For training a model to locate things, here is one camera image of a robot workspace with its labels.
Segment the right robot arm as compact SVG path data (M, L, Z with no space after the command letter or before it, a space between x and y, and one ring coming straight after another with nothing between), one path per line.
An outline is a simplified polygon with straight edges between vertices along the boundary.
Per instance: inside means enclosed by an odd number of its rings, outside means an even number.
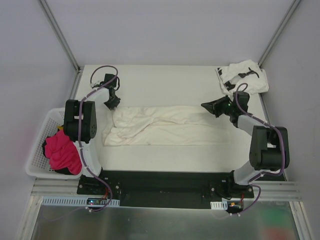
M273 126L248 113L250 95L238 91L230 98L227 95L201 106L216 118L229 117L230 122L251 137L249 159L240 168L231 171L222 190L215 191L221 198L248 197L250 183L265 176L281 176L290 164L288 130Z

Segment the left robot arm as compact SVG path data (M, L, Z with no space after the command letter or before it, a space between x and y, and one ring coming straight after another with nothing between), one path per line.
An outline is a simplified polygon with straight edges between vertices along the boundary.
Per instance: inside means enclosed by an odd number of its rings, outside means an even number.
M104 80L95 83L93 90L82 100L69 99L65 103L63 131L73 142L81 162L82 176L92 178L88 188L99 195L105 191L106 183L98 176L102 171L96 142L98 138L97 113L114 111L121 99L116 95L120 88L117 75L106 73Z

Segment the cream white t shirt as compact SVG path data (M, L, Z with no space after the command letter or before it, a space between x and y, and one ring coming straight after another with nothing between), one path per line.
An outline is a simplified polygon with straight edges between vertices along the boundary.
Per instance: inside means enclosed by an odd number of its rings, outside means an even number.
M102 132L106 147L216 146L230 144L222 118L201 106L120 107Z

